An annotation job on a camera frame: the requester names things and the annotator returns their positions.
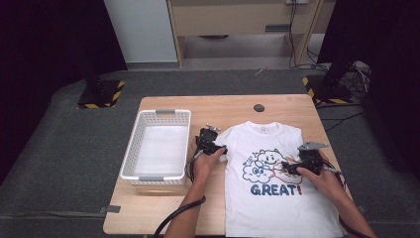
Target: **cartoon cloud print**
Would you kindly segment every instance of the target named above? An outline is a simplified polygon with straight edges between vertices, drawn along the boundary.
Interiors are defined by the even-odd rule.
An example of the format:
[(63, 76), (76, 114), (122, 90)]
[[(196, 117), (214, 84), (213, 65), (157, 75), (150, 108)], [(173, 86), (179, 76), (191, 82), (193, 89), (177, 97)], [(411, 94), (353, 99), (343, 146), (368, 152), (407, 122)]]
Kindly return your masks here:
[(265, 166), (269, 166), (271, 170), (274, 168), (274, 165), (281, 160), (284, 160), (283, 155), (278, 149), (274, 149), (273, 151), (260, 150), (260, 152), (256, 154), (256, 157), (259, 161), (263, 162)]
[(261, 161), (252, 161), (249, 166), (243, 168), (243, 178), (251, 182), (269, 182), (273, 177), (272, 170)]

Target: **black and yellow hazard tape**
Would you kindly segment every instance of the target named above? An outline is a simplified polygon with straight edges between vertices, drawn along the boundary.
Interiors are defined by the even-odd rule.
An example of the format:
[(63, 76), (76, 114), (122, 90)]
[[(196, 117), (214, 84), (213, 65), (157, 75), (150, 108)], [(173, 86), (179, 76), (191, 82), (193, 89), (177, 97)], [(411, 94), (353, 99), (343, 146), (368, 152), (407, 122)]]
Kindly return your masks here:
[(319, 98), (317, 97), (314, 88), (312, 88), (312, 85), (309, 83), (309, 80), (307, 77), (302, 78), (303, 85), (306, 88), (306, 91), (308, 95), (312, 98), (312, 101), (315, 105), (321, 104), (321, 103), (353, 103), (352, 98)]
[(120, 81), (118, 84), (117, 89), (115, 90), (114, 96), (112, 97), (112, 100), (108, 103), (84, 103), (84, 104), (78, 104), (78, 108), (80, 109), (94, 109), (94, 108), (103, 108), (103, 107), (114, 107), (115, 104), (117, 104), (118, 98), (120, 98), (121, 91), (124, 87), (124, 81)]

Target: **wooden table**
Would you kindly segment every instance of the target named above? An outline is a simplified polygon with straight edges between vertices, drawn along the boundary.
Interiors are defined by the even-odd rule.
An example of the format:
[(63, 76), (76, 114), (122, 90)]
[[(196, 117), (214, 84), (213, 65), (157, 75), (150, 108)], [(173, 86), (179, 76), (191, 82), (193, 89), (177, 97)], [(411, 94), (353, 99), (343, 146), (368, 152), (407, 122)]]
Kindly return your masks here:
[[(262, 104), (265, 111), (256, 112), (256, 104)], [(304, 94), (146, 97), (139, 110), (146, 109), (190, 110), (190, 138), (198, 135), (206, 123), (223, 132), (248, 120), (259, 124), (276, 121), (301, 128), (304, 142), (330, 144), (312, 99)], [(339, 170), (332, 148), (325, 148), (323, 152)], [(225, 166), (225, 163), (218, 164), (209, 180), (197, 235), (225, 234)], [(121, 206), (121, 210), (107, 213), (103, 229), (107, 234), (154, 234), (182, 200), (183, 196), (143, 195), (127, 180), (118, 178), (110, 205)]]

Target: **gray carpet floor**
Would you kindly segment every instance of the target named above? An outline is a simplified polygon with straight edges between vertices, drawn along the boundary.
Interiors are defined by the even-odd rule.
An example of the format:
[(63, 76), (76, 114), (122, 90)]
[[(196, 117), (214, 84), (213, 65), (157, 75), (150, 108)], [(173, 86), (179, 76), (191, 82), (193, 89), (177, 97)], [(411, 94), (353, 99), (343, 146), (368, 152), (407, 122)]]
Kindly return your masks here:
[[(83, 80), (59, 90), (0, 187), (0, 237), (114, 237), (103, 217), (63, 218), (44, 211), (97, 214), (111, 199), (142, 98), (169, 95), (306, 93), (301, 78), (316, 70), (121, 71), (115, 107), (77, 109)], [(342, 119), (361, 106), (318, 109)], [(323, 120), (325, 129), (340, 120)], [(379, 237), (420, 237), (420, 181), (396, 172), (364, 115), (327, 132), (348, 187)]]

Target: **t-shirt sleeve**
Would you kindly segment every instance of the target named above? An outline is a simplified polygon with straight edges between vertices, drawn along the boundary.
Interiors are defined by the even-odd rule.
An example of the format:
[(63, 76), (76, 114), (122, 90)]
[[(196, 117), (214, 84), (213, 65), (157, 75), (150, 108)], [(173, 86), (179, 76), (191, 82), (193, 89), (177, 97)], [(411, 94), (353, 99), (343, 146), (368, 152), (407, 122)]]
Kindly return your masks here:
[(288, 153), (290, 153), (293, 158), (300, 161), (299, 150), (297, 148), (303, 144), (302, 130), (300, 128), (291, 126), (287, 126), (286, 130), (288, 136), (286, 140), (284, 139), (281, 141), (281, 144), (287, 148), (287, 150), (290, 150)]
[(232, 158), (234, 152), (234, 143), (235, 142), (235, 127), (230, 127), (226, 131), (222, 132), (214, 142), (217, 146), (226, 146), (228, 152), (226, 155), (220, 157), (220, 161), (224, 162)]

